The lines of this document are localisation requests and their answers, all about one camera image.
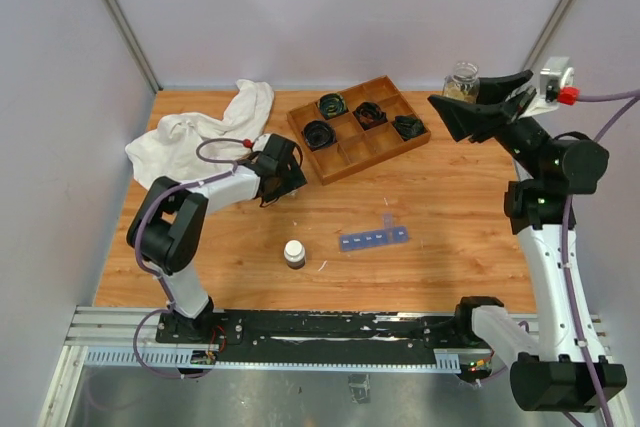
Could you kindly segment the clear jar of pills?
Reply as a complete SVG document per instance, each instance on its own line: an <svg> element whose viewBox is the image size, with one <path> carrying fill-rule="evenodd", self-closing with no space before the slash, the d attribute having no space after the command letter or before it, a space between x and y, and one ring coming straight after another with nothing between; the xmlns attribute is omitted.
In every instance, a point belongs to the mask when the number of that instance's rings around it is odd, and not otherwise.
<svg viewBox="0 0 640 427"><path fill-rule="evenodd" d="M454 100L475 103L480 91L478 72L478 66L473 62L457 62L444 80L442 95Z"/></svg>

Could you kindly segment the blue weekly pill organizer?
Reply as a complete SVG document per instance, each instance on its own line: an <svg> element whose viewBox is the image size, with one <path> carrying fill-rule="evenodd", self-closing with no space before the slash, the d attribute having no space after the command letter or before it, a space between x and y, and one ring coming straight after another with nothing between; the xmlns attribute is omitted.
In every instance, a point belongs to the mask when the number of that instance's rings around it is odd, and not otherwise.
<svg viewBox="0 0 640 427"><path fill-rule="evenodd" d="M339 237L341 252L366 250L371 248L406 243L410 240L405 226L396 225L392 214L382 216L382 228L372 231L344 234Z"/></svg>

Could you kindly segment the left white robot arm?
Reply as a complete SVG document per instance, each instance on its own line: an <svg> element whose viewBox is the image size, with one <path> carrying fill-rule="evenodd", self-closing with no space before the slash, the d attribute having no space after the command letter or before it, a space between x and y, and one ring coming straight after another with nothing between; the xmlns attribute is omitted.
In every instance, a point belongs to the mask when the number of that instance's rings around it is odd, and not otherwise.
<svg viewBox="0 0 640 427"><path fill-rule="evenodd" d="M194 262L206 217L254 199L265 207L307 183L296 142L266 134L233 139L248 150L239 160L205 155L210 145L228 141L212 138L196 147L199 160L226 165L226 170L184 183L157 178L128 229L126 240L138 266L158 280L168 300L156 331L160 343L204 343L218 331L222 315L214 311Z"/></svg>

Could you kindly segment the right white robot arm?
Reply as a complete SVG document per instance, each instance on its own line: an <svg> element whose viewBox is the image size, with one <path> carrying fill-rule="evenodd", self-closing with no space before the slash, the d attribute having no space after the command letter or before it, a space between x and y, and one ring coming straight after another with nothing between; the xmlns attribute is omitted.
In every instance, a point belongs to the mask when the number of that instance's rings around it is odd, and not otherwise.
<svg viewBox="0 0 640 427"><path fill-rule="evenodd" d="M453 334L463 346L483 342L498 355L521 409L608 416L627 375L607 358L589 315L571 202L596 191L609 154L583 133L553 136L537 121L580 97L565 59L545 67L538 86L531 77L524 71L483 78L471 103L441 94L429 99L453 139L495 140L526 173L509 183L504 212L530 273L538 332L527 333L494 297L465 297L455 311Z"/></svg>

